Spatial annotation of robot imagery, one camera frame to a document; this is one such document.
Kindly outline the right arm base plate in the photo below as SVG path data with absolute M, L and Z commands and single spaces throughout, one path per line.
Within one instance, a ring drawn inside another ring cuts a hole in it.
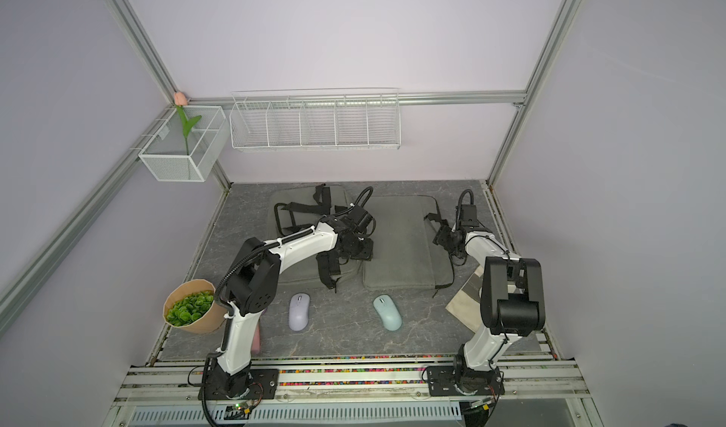
M 422 372 L 428 392 L 433 397 L 488 397 L 498 398 L 504 392 L 504 378 L 495 370 L 470 370 L 448 366 L 428 366 Z

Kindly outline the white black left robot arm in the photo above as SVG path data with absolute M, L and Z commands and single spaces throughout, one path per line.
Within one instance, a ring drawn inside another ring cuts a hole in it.
M 226 310 L 226 325 L 220 347 L 205 359 L 199 398 L 235 400 L 250 392 L 255 384 L 251 377 L 254 334 L 286 270 L 318 255 L 334 262 L 339 258 L 369 261 L 373 249 L 374 242 L 367 233 L 338 220 L 266 242 L 247 240 L 242 247 L 245 254 L 233 264 L 215 292 L 215 303 Z

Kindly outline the mint green computer mouse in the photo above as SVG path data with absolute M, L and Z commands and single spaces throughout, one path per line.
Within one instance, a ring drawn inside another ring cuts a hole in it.
M 395 332 L 403 326 L 403 319 L 389 295 L 378 296 L 372 305 L 378 313 L 383 327 L 390 332 Z

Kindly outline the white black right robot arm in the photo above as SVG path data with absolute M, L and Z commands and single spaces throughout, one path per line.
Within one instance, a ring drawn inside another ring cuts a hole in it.
M 503 385 L 498 360 L 517 341 L 545 326 L 542 266 L 510 251 L 487 228 L 451 228 L 444 223 L 434 243 L 451 257 L 473 258 L 482 268 L 481 325 L 459 349 L 452 385 L 461 395 L 495 397 Z

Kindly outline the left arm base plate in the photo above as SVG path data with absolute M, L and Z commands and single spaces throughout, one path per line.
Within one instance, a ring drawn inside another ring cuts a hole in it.
M 202 375 L 198 399 L 207 401 L 271 400 L 275 397 L 280 372 L 276 368 L 252 368 L 231 376 L 221 370 Z

